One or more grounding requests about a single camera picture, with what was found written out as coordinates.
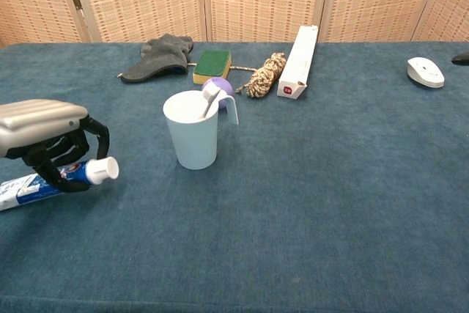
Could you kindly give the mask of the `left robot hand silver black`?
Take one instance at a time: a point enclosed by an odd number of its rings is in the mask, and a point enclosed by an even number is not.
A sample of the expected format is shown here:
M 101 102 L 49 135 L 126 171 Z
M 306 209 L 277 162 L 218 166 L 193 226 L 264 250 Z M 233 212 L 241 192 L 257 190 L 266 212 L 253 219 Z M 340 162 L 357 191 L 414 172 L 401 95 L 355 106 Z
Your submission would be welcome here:
M 22 100 L 1 105 L 1 157 L 20 158 L 49 185 L 65 193 L 86 191 L 82 181 L 66 180 L 59 167 L 78 161 L 89 151 L 85 133 L 96 135 L 97 159 L 110 146 L 108 128 L 83 106 L 51 99 Z

